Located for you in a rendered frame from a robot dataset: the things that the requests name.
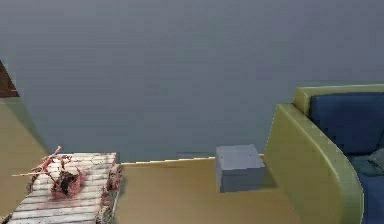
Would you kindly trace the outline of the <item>grey box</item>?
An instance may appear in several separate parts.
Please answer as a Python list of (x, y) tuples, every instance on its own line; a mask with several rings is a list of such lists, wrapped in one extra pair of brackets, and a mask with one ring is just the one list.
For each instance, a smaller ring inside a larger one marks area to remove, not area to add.
[(253, 144), (216, 148), (215, 173), (220, 193), (258, 189), (265, 169)]

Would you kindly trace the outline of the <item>green sofa with blue cushions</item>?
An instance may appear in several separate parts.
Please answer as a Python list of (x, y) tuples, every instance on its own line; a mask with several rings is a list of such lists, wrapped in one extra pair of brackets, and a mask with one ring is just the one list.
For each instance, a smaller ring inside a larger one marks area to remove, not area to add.
[(384, 224), (384, 176), (353, 159), (384, 148), (384, 84), (298, 87), (276, 107), (264, 159), (301, 224)]

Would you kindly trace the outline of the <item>red twig plant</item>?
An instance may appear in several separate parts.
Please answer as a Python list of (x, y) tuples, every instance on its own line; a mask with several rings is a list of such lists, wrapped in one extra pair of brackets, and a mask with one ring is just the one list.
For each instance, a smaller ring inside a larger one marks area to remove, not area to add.
[[(41, 158), (41, 163), (32, 168), (28, 173), (22, 173), (22, 176), (29, 176), (30, 180), (27, 184), (27, 191), (33, 191), (33, 184), (41, 175), (45, 175), (52, 182), (49, 189), (49, 196), (53, 200), (72, 198), (79, 193), (80, 187), (84, 181), (84, 174), (79, 168), (76, 168), (77, 173), (71, 173), (66, 169), (66, 165), (72, 161), (71, 155), (61, 154), (62, 147), (57, 149), (50, 155)], [(53, 176), (53, 171), (50, 166), (55, 162), (59, 162), (57, 167), (58, 176)]]

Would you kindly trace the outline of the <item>white slatted wooden table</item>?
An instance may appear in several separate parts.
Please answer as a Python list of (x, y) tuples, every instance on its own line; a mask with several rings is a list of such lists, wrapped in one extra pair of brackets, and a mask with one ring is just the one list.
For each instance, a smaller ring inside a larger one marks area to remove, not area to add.
[[(66, 169), (84, 174), (80, 191), (72, 198), (53, 200), (49, 189), (52, 182), (41, 175), (33, 191), (1, 224), (112, 224), (122, 182), (121, 165), (116, 153), (73, 153)], [(50, 166), (58, 176), (59, 162)]]

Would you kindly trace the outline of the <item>grey object on sofa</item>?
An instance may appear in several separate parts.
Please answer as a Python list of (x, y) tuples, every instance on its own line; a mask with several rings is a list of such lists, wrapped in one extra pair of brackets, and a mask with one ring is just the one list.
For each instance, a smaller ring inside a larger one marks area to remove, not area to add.
[(355, 169), (366, 176), (384, 176), (384, 148), (353, 159)]

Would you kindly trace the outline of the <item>dark brown wall fixture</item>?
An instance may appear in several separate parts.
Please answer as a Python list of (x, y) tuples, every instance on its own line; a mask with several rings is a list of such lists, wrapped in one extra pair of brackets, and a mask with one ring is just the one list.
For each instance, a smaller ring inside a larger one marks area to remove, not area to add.
[(0, 98), (18, 97), (19, 94), (6, 68), (0, 60)]

